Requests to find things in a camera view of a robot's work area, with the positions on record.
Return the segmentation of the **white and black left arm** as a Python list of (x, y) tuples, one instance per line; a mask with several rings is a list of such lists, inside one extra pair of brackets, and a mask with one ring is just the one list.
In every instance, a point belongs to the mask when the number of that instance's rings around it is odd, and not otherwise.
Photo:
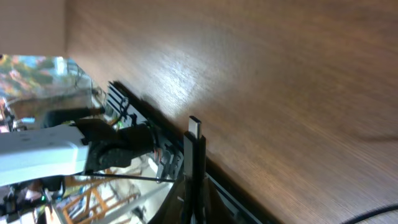
[(146, 123), (113, 129), (101, 119), (1, 134), (1, 185), (128, 167), (153, 151)]

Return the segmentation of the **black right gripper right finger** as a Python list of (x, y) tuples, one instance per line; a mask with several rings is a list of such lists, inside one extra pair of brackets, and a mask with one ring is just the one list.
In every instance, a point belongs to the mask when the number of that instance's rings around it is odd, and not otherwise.
[(220, 198), (214, 183), (204, 179), (203, 196), (205, 208), (205, 220), (207, 224), (237, 224), (226, 205)]

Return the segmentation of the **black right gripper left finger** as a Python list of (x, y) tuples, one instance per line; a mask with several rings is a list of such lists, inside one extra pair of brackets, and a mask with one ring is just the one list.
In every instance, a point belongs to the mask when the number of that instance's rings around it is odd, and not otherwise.
[(185, 180), (179, 178), (170, 189), (159, 210), (149, 224), (180, 224), (185, 200)]

